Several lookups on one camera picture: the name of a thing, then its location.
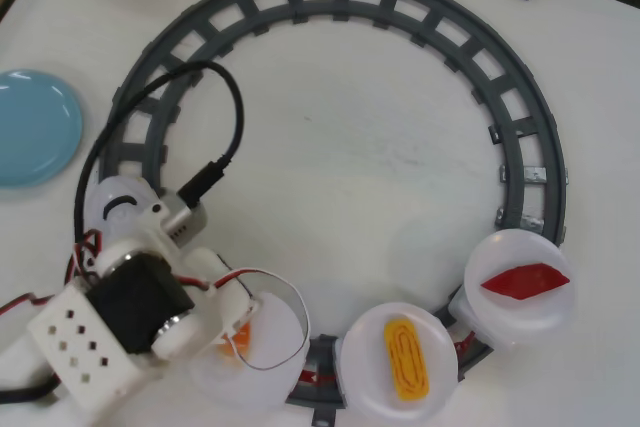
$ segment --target gray toy train track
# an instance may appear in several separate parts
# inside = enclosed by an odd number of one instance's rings
[[[338,22],[348,21],[352,17],[369,19],[374,27],[400,29],[411,36],[414,44],[437,49],[444,55],[447,67],[467,77],[473,85],[471,94],[474,99],[484,105],[493,117],[494,123],[489,127],[490,140],[495,145],[501,145],[504,151],[505,165],[501,168],[500,178],[506,185],[506,194],[504,206],[498,210],[496,225],[499,228],[533,230],[560,244],[564,236],[566,171],[553,115],[529,69],[491,27],[452,0],[410,0],[429,9],[421,21],[396,11],[397,1],[380,0],[379,4],[372,4],[355,0],[287,0],[283,5],[260,10],[254,0],[203,0],[183,12],[144,49],[114,96],[112,114],[145,86],[156,69],[164,67],[169,70],[183,63],[171,52],[188,34],[199,35],[204,44],[184,61],[225,56],[242,37],[262,35],[269,31],[270,25],[280,21],[302,24],[316,15],[331,15]],[[244,17],[218,31],[209,19],[233,5],[239,7]],[[465,30],[470,35],[468,40],[458,46],[440,34],[436,28],[443,19]],[[489,79],[473,60],[483,49],[501,65],[504,72],[502,76]],[[144,178],[157,192],[161,192],[160,169],[167,153],[165,134],[180,113],[178,104],[183,95],[201,77],[196,75],[175,80],[159,100],[149,98],[140,105],[138,111],[151,117],[145,143],[125,143],[123,126],[101,158],[101,179],[117,175],[121,162],[137,161],[142,164]],[[501,95],[512,89],[517,89],[529,111],[529,117],[511,119]],[[519,138],[530,135],[537,135],[544,167],[523,165]],[[545,184],[543,219],[523,215],[524,190],[528,183]],[[446,327],[455,322],[446,306],[436,315]],[[317,364],[319,375],[325,379],[335,374],[334,343],[335,338],[321,336],[312,341],[309,352],[309,359]],[[489,347],[475,342],[460,359],[460,378],[490,352]],[[332,425],[335,409],[344,408],[337,381],[320,385],[298,384],[289,402],[315,408],[314,425]]]

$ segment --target white plastic part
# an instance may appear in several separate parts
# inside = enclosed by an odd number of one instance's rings
[[[196,354],[206,345],[205,326],[198,314],[180,318],[151,345],[163,360],[176,360]]]
[[[109,275],[127,256],[136,252],[153,252],[153,245],[142,238],[123,237],[107,245],[95,261],[95,271],[100,277]]]
[[[456,319],[466,324],[469,329],[475,332],[475,337],[482,343],[487,344],[492,349],[507,352],[515,347],[515,342],[508,337],[501,337],[497,333],[490,331],[482,325],[475,312],[469,304],[469,299],[464,290],[464,286],[458,289],[456,295],[449,303],[449,313]]]
[[[384,340],[387,322],[403,317],[416,328],[429,377],[427,396],[411,402],[397,396]],[[382,304],[367,311],[345,336],[337,357],[348,407],[391,426],[424,425],[458,385],[458,358],[447,330],[436,317],[411,304]]]
[[[275,365],[283,352],[292,352],[304,339],[295,313],[279,297],[258,294],[261,308],[251,319],[251,344],[247,360]],[[250,411],[281,408],[304,366],[309,344],[290,361],[268,371],[253,370],[240,360],[226,357],[211,346],[191,360],[188,370],[208,397],[225,407]]]
[[[185,263],[211,282],[229,273],[229,269],[220,258],[204,247],[199,247],[189,253],[185,258]],[[238,329],[244,325],[244,321],[248,320],[247,315],[252,308],[252,301],[249,293],[237,279],[227,282],[217,291],[213,287],[211,289],[215,295],[211,299],[207,299],[207,302],[222,318],[222,330],[216,338],[218,341],[221,340],[223,334],[227,334],[229,337],[234,336]]]
[[[123,203],[113,207],[104,218],[104,209],[114,199],[129,196],[135,199],[136,205]],[[85,207],[85,224],[87,229],[98,229],[102,232],[103,242],[129,235],[136,229],[138,216],[158,196],[146,180],[139,177],[116,175],[107,177],[89,194]]]
[[[62,383],[92,418],[117,409],[149,379],[150,371],[125,352],[78,280],[51,299],[27,328]]]
[[[506,270],[539,262],[557,269],[570,282],[525,300],[490,292],[481,285]],[[500,349],[546,339],[565,326],[574,303],[573,273],[560,249],[540,235],[511,229],[487,237],[471,253],[464,290],[453,299],[450,311]]]

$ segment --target white cable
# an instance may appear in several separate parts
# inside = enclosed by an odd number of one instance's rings
[[[278,363],[278,364],[276,364],[274,366],[271,366],[271,367],[257,367],[255,365],[251,365],[242,356],[242,354],[238,351],[238,348],[236,347],[236,344],[233,341],[233,338],[229,337],[227,335],[227,340],[231,344],[231,348],[233,349],[233,353],[238,356],[238,358],[242,361],[242,363],[244,365],[246,365],[247,367],[249,367],[250,369],[253,369],[253,370],[259,370],[259,371],[262,371],[262,372],[266,372],[268,370],[273,370],[273,369],[276,369],[276,368],[280,367],[283,364],[286,364],[291,359],[293,359],[296,355],[298,355],[298,353],[300,353],[300,351],[304,348],[304,346],[307,345],[307,343],[309,342],[309,337],[311,335],[311,325],[310,325],[310,322],[309,322],[309,311],[307,310],[307,305],[304,303],[304,299],[302,298],[302,295],[300,294],[300,291],[291,282],[289,282],[288,280],[280,277],[277,274],[274,274],[273,272],[269,272],[269,271],[262,270],[262,269],[238,269],[238,270],[233,270],[233,271],[229,272],[228,274],[224,275],[223,277],[221,277],[220,279],[218,279],[218,281],[216,281],[215,285],[216,285],[217,288],[220,288],[223,285],[225,285],[229,280],[233,280],[233,279],[235,279],[237,277],[240,277],[243,274],[253,274],[253,273],[268,275],[270,277],[273,277],[274,279],[279,280],[280,282],[283,282],[284,284],[288,285],[289,287],[291,287],[291,289],[298,296],[298,299],[300,299],[300,303],[302,304],[302,308],[304,309],[304,316],[305,316],[305,320],[306,320],[306,323],[307,323],[306,332],[304,334],[304,339],[302,341],[302,344],[298,348],[298,350],[296,350],[292,355],[287,357],[282,362],[280,362],[280,363]]]

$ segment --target red food piece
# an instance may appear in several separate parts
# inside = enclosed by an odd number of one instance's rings
[[[521,265],[487,280],[482,287],[496,294],[524,300],[535,297],[570,281],[547,264]]]

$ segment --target yellow food piece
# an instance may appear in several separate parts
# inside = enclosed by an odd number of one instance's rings
[[[384,327],[393,383],[400,400],[420,400],[429,393],[427,366],[416,328],[409,319],[396,319]]]
[[[246,357],[249,353],[249,345],[251,344],[251,324],[247,322],[244,326],[233,336],[233,343],[236,344],[236,349],[238,349],[238,353],[243,357]],[[235,357],[235,352],[233,351],[233,347],[231,347],[231,342],[225,335],[224,344],[218,345],[218,351],[226,355],[227,357]]]

